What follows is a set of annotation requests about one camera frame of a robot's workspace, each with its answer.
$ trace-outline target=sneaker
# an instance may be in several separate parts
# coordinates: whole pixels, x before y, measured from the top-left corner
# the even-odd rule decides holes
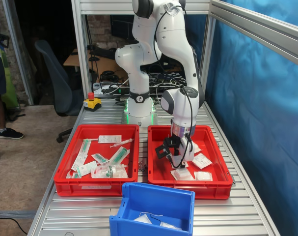
[[[21,139],[23,138],[23,134],[19,133],[11,128],[6,128],[7,130],[0,132],[0,139]]]

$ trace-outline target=blue crate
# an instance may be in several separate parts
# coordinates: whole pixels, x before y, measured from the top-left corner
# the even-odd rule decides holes
[[[191,236],[193,227],[194,192],[150,185],[124,183],[123,199],[116,216],[109,217],[111,236]],[[152,222],[134,221],[141,212]],[[160,226],[160,221],[182,230]]]

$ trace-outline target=blue tarp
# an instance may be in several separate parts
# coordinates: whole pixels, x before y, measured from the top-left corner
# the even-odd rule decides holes
[[[228,0],[298,26],[298,0]],[[298,236],[298,65],[217,22],[206,98],[283,236]]]

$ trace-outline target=desk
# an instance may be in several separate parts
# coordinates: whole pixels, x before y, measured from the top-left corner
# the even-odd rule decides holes
[[[102,107],[95,112],[84,109],[78,115],[76,124],[66,143],[53,177],[80,124],[120,124],[124,107],[116,101],[102,100]],[[159,105],[156,106],[159,125],[168,125],[171,115]],[[224,161],[235,180],[231,196],[227,200],[195,200],[194,236],[279,236],[261,199],[254,189],[238,157],[227,141],[207,102],[198,111],[197,125],[208,125],[219,145]],[[148,156],[146,127],[139,128],[139,162]],[[35,215],[28,236],[110,236],[110,215],[116,215],[121,197],[69,196],[56,193],[54,179],[51,178],[40,207]],[[147,182],[147,172],[138,173],[138,182]]]
[[[88,58],[91,57],[90,50],[87,50]],[[122,81],[125,81],[128,78],[128,74],[125,72],[123,68],[117,65],[115,60],[104,58],[104,57],[97,57],[98,60],[96,63],[98,65],[100,75],[103,71],[111,70],[116,71],[115,74],[118,75],[119,78],[122,78]],[[67,60],[64,62],[64,66],[74,66],[80,67],[79,56],[78,55],[70,55]],[[92,62],[89,61],[89,68],[92,69]],[[97,72],[95,64],[93,64],[93,71]]]

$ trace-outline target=red crate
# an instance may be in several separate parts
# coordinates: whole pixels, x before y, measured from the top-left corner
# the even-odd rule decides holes
[[[126,171],[130,178],[92,178],[91,174],[82,178],[66,178],[79,153],[83,139],[96,139],[100,135],[121,135],[122,140],[134,139],[133,142],[123,145],[124,148],[130,149],[130,154],[122,162],[128,165]],[[92,141],[85,164],[94,161],[91,155],[96,153],[107,159],[111,158],[120,147],[110,148],[110,145],[112,144],[99,144],[97,141]],[[61,196],[121,196],[123,183],[137,182],[138,155],[138,125],[79,125],[54,176],[57,193]]]
[[[148,127],[148,182],[151,184],[180,188],[195,192],[196,199],[228,199],[233,179],[224,162],[217,142],[206,125],[197,125],[192,140],[198,144],[213,164],[200,170],[192,162],[187,168],[194,177],[195,171],[211,172],[213,181],[176,181],[170,173],[173,169],[167,158],[158,159],[155,148],[163,144],[170,135],[170,125],[152,125]]]

